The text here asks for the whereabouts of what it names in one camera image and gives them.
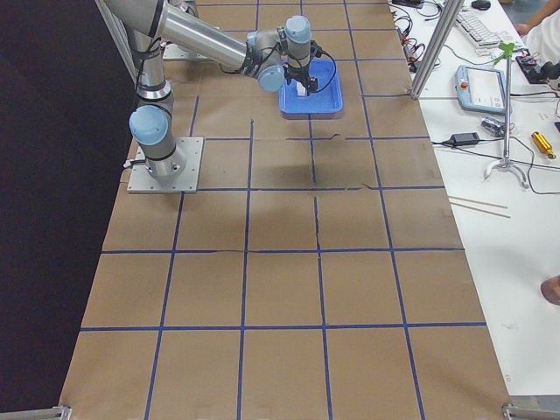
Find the black power adapter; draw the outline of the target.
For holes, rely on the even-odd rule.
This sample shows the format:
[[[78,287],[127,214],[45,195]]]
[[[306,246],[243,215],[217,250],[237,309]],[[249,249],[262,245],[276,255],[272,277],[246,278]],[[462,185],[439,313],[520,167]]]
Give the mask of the black power adapter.
[[[453,147],[463,147],[476,145],[480,142],[480,137],[476,132],[452,134],[449,139]]]

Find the black computer mouse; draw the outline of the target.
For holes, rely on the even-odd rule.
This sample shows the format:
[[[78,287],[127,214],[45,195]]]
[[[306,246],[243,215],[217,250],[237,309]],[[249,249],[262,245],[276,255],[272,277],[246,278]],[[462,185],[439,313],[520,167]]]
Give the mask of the black computer mouse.
[[[477,11],[487,11],[491,8],[490,0],[472,0],[471,7]]]

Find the white block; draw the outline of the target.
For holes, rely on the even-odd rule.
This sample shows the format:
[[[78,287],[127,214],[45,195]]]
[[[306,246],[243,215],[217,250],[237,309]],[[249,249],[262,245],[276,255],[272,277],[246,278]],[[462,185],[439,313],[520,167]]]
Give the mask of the white block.
[[[298,97],[306,97],[308,95],[307,88],[304,85],[302,85],[301,83],[297,84],[296,90],[297,90],[297,96]]]

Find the gold metal cylinder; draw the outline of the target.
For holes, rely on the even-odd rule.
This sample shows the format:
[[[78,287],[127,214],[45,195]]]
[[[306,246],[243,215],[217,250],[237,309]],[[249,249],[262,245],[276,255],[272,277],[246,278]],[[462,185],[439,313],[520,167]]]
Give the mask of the gold metal cylinder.
[[[533,143],[537,149],[549,159],[555,159],[557,157],[556,153],[547,138],[538,131],[531,134]]]

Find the silver stand with green clip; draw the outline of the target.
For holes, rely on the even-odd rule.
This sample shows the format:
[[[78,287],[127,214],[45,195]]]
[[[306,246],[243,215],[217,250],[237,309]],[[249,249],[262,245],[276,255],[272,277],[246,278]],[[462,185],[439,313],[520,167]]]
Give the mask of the silver stand with green clip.
[[[484,171],[484,179],[489,179],[493,171],[503,171],[513,173],[519,180],[521,187],[524,189],[529,188],[529,182],[525,172],[510,159],[510,134],[511,134],[511,64],[512,55],[515,51],[514,43],[500,42],[499,48],[502,50],[501,55],[494,60],[495,64],[500,61],[506,61],[506,86],[504,98],[504,116],[505,116],[505,131],[503,139],[502,156],[498,160],[493,161]]]

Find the wooden chopstick upper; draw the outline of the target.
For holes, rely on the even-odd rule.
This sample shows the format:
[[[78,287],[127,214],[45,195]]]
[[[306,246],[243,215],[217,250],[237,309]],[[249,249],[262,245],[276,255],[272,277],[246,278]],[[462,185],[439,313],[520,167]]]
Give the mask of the wooden chopstick upper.
[[[495,203],[486,202],[486,201],[481,201],[481,200],[476,200],[476,199],[467,199],[467,198],[461,198],[461,197],[457,197],[457,196],[448,196],[448,198],[449,198],[450,200],[464,201],[464,202],[473,203],[473,204],[478,204],[478,205],[482,205],[482,206],[486,206],[486,207],[496,207],[496,208],[508,209],[508,206],[506,206],[506,205],[495,204]]]

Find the blue teach pendant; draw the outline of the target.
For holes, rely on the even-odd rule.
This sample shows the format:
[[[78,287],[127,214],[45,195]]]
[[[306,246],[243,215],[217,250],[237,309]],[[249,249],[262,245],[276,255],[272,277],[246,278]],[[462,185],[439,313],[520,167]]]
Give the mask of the blue teach pendant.
[[[455,73],[459,106],[466,111],[504,116],[506,76],[483,66],[462,65]]]

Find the left aluminium frame post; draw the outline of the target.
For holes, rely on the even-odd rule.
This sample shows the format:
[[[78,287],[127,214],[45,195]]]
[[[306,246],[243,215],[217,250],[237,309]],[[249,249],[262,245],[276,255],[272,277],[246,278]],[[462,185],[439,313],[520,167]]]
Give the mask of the left aluminium frame post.
[[[109,10],[104,1],[95,0],[94,2],[97,5],[97,8],[101,13],[101,17],[103,18],[103,21],[105,22],[105,25],[115,42],[115,46],[122,57],[124,65],[127,67],[130,78],[133,82],[136,82],[137,68],[134,64],[128,42],[128,35],[123,22]]]

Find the person in white shirt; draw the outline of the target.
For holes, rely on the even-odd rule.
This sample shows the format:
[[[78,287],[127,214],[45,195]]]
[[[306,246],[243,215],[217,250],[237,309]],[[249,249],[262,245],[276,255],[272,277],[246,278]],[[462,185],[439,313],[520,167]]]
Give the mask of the person in white shirt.
[[[559,0],[549,0],[531,19],[514,28],[531,53],[544,62],[559,62]]]

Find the brown paper table cover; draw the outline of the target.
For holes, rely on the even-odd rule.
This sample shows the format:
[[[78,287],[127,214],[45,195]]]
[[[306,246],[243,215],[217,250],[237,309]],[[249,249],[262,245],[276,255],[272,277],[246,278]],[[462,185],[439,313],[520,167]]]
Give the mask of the brown paper table cover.
[[[304,14],[344,108],[284,119],[170,63],[199,190],[120,184],[60,401],[75,419],[498,419],[507,391],[384,1],[202,1],[236,36]]]

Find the blue plastic tray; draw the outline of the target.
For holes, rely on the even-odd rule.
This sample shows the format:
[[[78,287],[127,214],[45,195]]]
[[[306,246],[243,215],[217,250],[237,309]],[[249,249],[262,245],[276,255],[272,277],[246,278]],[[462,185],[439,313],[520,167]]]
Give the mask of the blue plastic tray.
[[[310,76],[318,80],[318,91],[306,97],[298,97],[293,80],[282,86],[278,94],[278,106],[286,119],[333,119],[344,108],[340,77],[335,64],[329,59],[315,59],[310,64]]]

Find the aluminium frame post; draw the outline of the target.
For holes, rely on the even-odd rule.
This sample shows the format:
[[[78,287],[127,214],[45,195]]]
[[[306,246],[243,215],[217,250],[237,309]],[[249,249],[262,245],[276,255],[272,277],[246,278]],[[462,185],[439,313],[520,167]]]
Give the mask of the aluminium frame post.
[[[127,67],[130,78],[133,82],[136,82],[137,68],[134,64],[128,42],[128,35],[123,22],[109,10],[104,1],[95,0],[94,2],[97,5],[97,8],[101,13],[101,17],[103,18],[103,21],[105,22],[105,25],[115,42],[115,46],[122,57],[124,65]]]
[[[417,100],[424,90],[424,87],[431,76],[438,56],[447,40],[449,33],[456,21],[460,9],[463,7],[461,0],[446,1],[440,19],[438,20],[434,32],[431,35],[430,42],[426,48],[420,66],[416,71],[414,80],[409,91],[409,96]]]

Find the white keyboard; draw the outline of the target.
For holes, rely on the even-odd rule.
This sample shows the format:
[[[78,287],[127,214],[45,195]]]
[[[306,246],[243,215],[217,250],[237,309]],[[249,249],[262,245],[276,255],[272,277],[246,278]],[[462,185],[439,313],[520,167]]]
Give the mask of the white keyboard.
[[[471,10],[460,10],[455,27],[476,49],[498,48],[501,39],[490,31]]]

